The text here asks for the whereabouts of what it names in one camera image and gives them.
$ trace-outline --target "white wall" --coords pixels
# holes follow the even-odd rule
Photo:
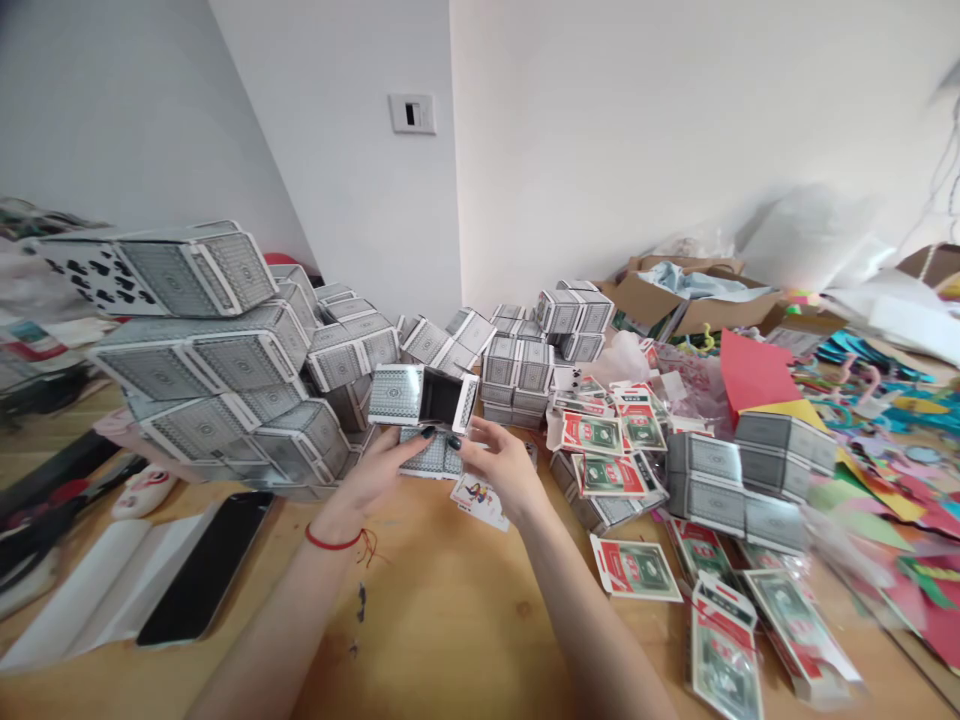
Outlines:
[[[313,257],[197,0],[0,5],[0,193],[117,225],[229,217]]]
[[[804,181],[882,193],[898,244],[958,27],[951,0],[451,0],[466,303],[604,278]]]
[[[447,0],[210,0],[328,280],[446,324],[461,300]],[[387,95],[432,94],[435,137]]]

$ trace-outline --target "black phone screen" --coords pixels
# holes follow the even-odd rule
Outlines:
[[[137,636],[137,645],[199,638],[213,621],[273,494],[246,492],[224,500]]]

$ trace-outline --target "woman's right hand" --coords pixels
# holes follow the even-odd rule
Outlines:
[[[470,419],[470,427],[472,440],[451,436],[447,442],[467,464],[468,472],[490,483],[511,522],[519,525],[539,513],[552,512],[553,507],[523,441],[506,428],[477,416]]]

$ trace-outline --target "hand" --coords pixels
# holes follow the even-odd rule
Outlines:
[[[469,472],[490,483],[506,516],[520,525],[533,515],[552,510],[523,441],[500,425],[480,417],[471,418],[470,426],[473,440],[461,438],[457,454],[467,464]],[[489,449],[477,443],[484,443]]]
[[[436,428],[427,427],[416,437],[400,443],[400,428],[386,428],[347,474],[333,497],[324,503],[310,524],[310,532],[334,544],[355,538],[366,519],[400,484],[400,466],[423,452],[435,434]]]

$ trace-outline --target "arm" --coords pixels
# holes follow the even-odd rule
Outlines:
[[[382,498],[399,483],[404,462],[430,444],[434,429],[398,445],[386,430],[310,523],[330,545],[353,540]],[[286,718],[300,695],[356,548],[324,550],[306,540],[266,604],[210,678],[188,718]]]
[[[667,720],[676,712],[630,629],[583,562],[531,467],[523,443],[474,418],[460,456],[486,477],[523,538],[553,631],[586,704],[600,718]]]

